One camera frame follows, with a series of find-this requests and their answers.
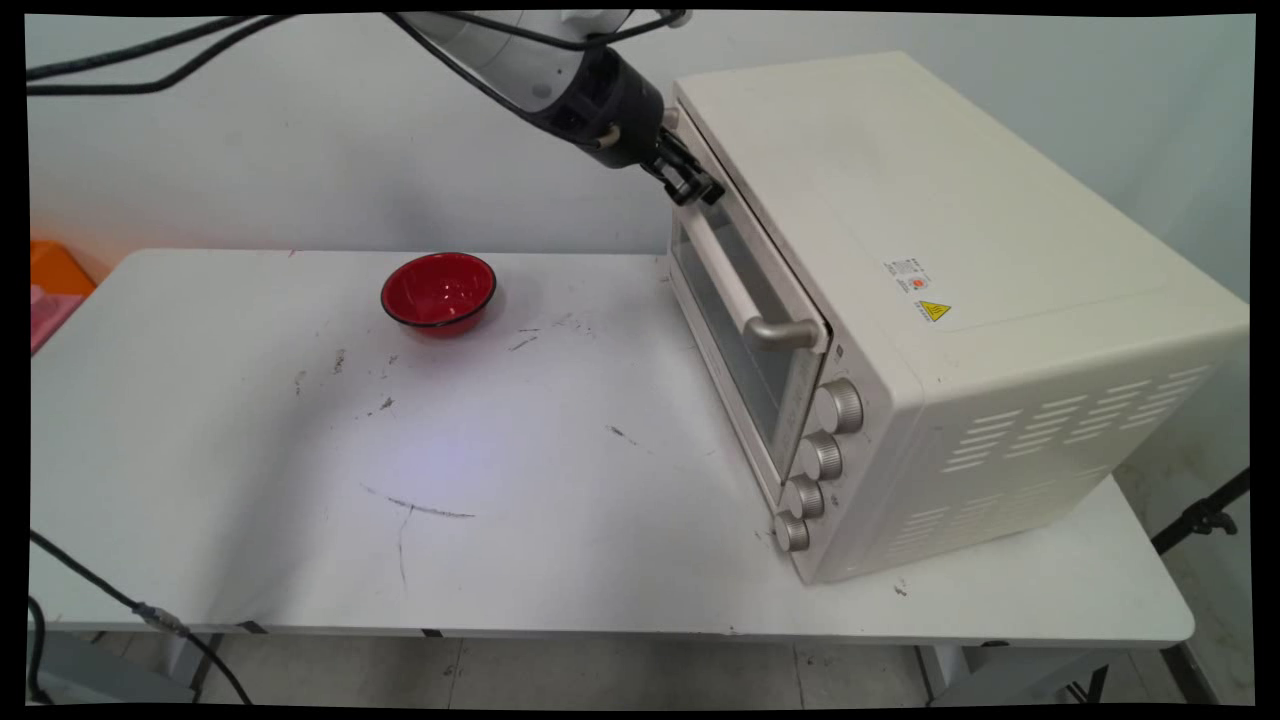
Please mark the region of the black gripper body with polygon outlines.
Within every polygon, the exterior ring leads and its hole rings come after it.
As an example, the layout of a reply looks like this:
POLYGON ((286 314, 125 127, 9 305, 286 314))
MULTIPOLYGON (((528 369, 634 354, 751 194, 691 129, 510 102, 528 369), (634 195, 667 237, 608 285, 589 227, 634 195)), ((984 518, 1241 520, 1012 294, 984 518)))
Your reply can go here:
POLYGON ((660 92, 608 45, 562 53, 535 81, 536 124, 603 167, 659 170, 660 92))

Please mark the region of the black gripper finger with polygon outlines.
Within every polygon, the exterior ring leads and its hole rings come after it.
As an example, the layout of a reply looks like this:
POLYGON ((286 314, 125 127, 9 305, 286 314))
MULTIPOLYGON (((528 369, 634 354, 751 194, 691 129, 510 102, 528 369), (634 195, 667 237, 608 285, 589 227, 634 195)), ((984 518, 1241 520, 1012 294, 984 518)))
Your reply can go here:
POLYGON ((677 208, 695 202, 714 206, 724 187, 694 156, 685 142, 671 129, 662 129, 662 183, 677 208))
POLYGON ((696 161, 654 158, 640 167, 660 183, 675 206, 684 208, 701 197, 701 167, 696 161))

